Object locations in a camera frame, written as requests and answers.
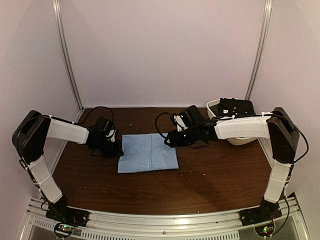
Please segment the light blue long sleeve shirt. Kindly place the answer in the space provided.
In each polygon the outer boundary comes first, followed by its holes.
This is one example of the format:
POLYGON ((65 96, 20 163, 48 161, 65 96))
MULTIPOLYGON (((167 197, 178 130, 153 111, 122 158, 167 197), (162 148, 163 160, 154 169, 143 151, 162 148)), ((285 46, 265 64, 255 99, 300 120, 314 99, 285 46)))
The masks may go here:
POLYGON ((124 155, 119 158, 117 166, 119 174, 179 168, 176 149, 165 145, 157 133, 124 134, 122 150, 124 155))

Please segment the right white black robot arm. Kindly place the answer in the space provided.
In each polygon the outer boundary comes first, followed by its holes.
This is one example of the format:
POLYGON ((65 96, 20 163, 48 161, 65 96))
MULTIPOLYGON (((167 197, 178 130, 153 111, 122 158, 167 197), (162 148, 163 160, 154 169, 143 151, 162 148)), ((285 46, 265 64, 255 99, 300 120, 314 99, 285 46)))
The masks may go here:
POLYGON ((198 141, 204 144, 235 138, 265 139, 272 152, 271 173, 263 199, 266 201, 256 210, 259 220, 268 220, 275 212, 277 203, 290 181, 295 164, 300 134, 286 111, 276 107, 260 114, 234 113, 231 116, 204 117, 194 105, 171 117, 176 129, 164 137, 164 144, 171 148, 187 147, 198 141))

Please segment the white plastic basket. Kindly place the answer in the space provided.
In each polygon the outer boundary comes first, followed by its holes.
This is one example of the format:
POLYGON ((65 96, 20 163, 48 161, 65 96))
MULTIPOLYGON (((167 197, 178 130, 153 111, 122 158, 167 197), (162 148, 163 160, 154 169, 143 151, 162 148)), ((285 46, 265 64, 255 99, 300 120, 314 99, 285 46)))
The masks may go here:
MULTIPOLYGON (((211 110, 211 107, 216 106, 219 103, 220 103, 220 98, 208 101, 206 103, 207 115, 209 119, 212 119, 213 117, 217 116, 216 114, 217 111, 211 110)), ((249 144, 255 141, 256 139, 257 139, 256 137, 234 137, 234 138, 228 138, 227 140, 230 144, 234 146, 241 146, 241 145, 249 144)))

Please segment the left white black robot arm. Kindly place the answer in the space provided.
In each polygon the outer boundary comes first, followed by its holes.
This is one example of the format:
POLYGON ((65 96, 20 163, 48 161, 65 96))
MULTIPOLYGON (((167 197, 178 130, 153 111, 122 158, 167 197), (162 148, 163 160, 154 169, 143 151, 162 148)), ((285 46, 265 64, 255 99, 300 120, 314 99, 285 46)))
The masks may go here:
POLYGON ((45 145, 48 139, 56 139, 85 145, 98 150, 104 158, 121 157, 122 142, 117 139, 115 124, 99 117, 90 127, 31 110, 12 135, 15 147, 24 167, 45 199, 52 204, 63 198, 45 162, 45 145))

